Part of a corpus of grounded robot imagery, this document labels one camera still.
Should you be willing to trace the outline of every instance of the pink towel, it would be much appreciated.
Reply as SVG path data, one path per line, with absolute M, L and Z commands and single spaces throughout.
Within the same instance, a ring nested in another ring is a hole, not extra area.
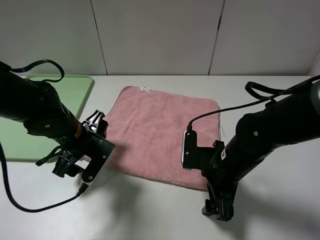
M 149 180 L 206 190 L 207 180 L 200 170 L 183 169 L 182 142 L 187 125 L 194 117 L 218 110 L 218 104 L 167 92 L 122 89 L 105 119 L 108 141 L 115 144 L 107 167 Z M 220 138 L 219 115 L 193 123 L 199 147 L 212 147 Z

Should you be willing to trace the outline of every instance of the towel label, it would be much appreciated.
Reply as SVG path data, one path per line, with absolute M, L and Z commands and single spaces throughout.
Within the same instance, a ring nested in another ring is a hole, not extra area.
M 140 87 L 140 90 L 141 90 L 141 92 L 146 92 L 146 93 L 150 92 L 150 88 L 147 86 Z

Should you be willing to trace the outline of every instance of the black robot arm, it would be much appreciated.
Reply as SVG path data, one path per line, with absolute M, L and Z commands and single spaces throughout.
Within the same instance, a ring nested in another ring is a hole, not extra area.
M 236 125 L 235 136 L 226 146 L 216 140 L 213 147 L 198 147 L 197 133 L 192 130 L 192 122 L 189 124 L 183 136 L 182 164 L 185 169 L 201 170 L 208 180 L 209 199 L 202 209 L 204 215 L 217 215 L 218 220 L 229 221 L 234 215 L 238 182 L 246 174 L 276 148 L 320 137 L 320 81 L 312 84 L 319 78 L 310 78 L 287 90 L 249 82 L 246 90 L 259 99 L 253 105 L 270 102 L 263 111 L 245 114 Z M 251 87 L 274 95 L 263 97 Z M 274 100 L 283 94 L 290 96 L 278 102 Z
M 42 63 L 51 63 L 58 67 L 61 78 L 31 81 L 12 73 L 23 73 Z M 79 191 L 81 194 L 92 185 L 98 173 L 108 163 L 115 145 L 105 139 L 108 123 L 103 120 L 105 116 L 103 112 L 97 110 L 81 123 L 61 103 L 57 91 L 48 82 L 58 82 L 63 76 L 63 69 L 51 60 L 37 61 L 27 67 L 16 69 L 0 62 L 0 117 L 23 123 L 30 135 L 44 136 L 56 141 L 59 146 L 36 165 L 41 166 L 49 159 L 58 157 L 52 172 L 59 177 L 64 177 L 65 174 L 74 177 L 82 173 L 83 184 Z M 1 145 L 0 148 L 2 171 L 4 171 L 7 169 L 6 159 Z M 75 164 L 84 155 L 91 158 L 86 169 Z M 48 209 L 46 207 L 30 210 L 19 206 L 11 196 L 5 172 L 3 178 L 7 183 L 5 188 L 7 194 L 9 193 L 8 197 L 17 208 L 33 213 Z

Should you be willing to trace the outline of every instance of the white table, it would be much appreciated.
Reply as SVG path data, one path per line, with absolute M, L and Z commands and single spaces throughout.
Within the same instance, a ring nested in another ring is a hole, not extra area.
M 81 120 L 95 109 L 107 113 L 125 86 L 148 86 L 151 90 L 210 98 L 227 108 L 255 101 L 244 90 L 248 81 L 284 89 L 306 78 L 94 76 L 95 85 Z M 222 140 L 232 138 L 245 113 L 263 108 L 259 105 L 222 113 Z M 105 184 L 89 189 L 75 201 L 41 213 L 25 213 L 12 206 L 0 182 L 0 236 L 4 240 L 319 239 L 319 156 L 320 140 L 277 149 L 240 182 L 234 217 L 229 222 L 201 214 L 208 197 L 205 192 L 118 172 L 109 171 Z M 72 197 L 78 190 L 79 178 L 59 178 L 51 173 L 53 168 L 54 163 L 36 167 L 9 162 L 15 199 L 24 207 L 40 208 Z

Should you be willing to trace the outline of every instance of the green tray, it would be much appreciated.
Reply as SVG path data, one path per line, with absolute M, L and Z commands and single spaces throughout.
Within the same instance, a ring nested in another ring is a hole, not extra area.
M 59 79 L 59 75 L 34 74 L 26 79 L 41 81 Z M 57 83 L 51 83 L 61 102 L 79 118 L 90 95 L 94 80 L 88 75 L 65 75 Z M 44 136 L 27 134 L 21 122 L 0 117 L 0 141 L 8 161 L 36 162 L 47 156 L 58 144 Z

